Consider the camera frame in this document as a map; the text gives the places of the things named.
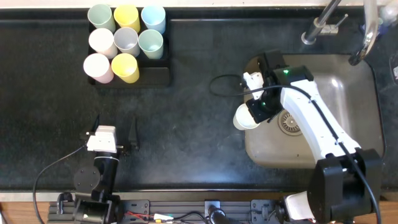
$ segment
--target cup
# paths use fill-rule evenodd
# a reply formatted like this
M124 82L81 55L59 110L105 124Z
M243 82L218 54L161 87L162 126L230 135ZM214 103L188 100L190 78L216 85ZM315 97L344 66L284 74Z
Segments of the cup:
M112 10L105 4L97 4L91 7L88 10L87 17L96 28L105 28L111 32L116 30L112 17Z
M163 37L156 30L145 30L138 37L138 44L149 59L163 56Z
M142 21L148 29L154 29L161 34L166 30L166 12L162 6L147 6L141 12Z
M138 34L133 28L118 29L114 33L113 41L122 53L131 54L134 57L139 55Z
M99 28L94 30L88 38L88 44L97 53L103 54L109 59L118 54L118 49L113 43L113 34L108 29Z
M249 112L248 106L243 103L238 107L234 116L234 126L238 130L244 131L247 129L253 129L258 127L260 124L256 124L253 117Z
M141 29L138 10L133 5L121 5L114 10L114 19L120 27L133 28L137 33Z
M83 69L87 75L100 83L109 83L113 79L111 65L104 55L95 53L87 56Z
M121 53L112 60L112 71L126 83L135 83L139 78L137 60L131 54Z

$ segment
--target white wall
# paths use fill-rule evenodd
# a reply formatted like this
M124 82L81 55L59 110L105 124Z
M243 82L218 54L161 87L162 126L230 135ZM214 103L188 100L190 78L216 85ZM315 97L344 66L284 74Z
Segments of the white wall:
M135 4L138 7L160 4L165 7L217 6L326 6L330 0L0 0L0 8L90 7L98 3L110 6ZM391 0L375 0L385 5ZM342 0L340 6L362 5L362 0Z

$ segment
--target sink drain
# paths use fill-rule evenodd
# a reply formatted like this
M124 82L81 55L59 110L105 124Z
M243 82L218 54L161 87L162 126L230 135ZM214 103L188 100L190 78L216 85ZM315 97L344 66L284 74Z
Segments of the sink drain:
M293 116L287 110L283 110L278 115L278 124L280 130L287 135L298 136L302 133Z

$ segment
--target pink cup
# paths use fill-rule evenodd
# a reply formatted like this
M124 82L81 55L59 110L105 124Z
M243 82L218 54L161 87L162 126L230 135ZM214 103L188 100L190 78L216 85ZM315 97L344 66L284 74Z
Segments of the pink cup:
M112 68L105 55L95 53L87 56L83 69L88 76L100 83L109 83L113 79Z

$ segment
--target sink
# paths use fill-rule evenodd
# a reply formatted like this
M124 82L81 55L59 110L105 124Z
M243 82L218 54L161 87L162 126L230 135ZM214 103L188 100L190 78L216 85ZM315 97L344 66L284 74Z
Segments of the sink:
M349 55L284 55L287 65L307 66L340 126L363 149L375 149L381 156L384 143L373 71L364 61L351 66L348 58ZM245 96L245 100L250 98L252 95ZM249 157L262 166L315 167L307 141L286 110L271 123L262 122L256 129L245 131L245 145Z

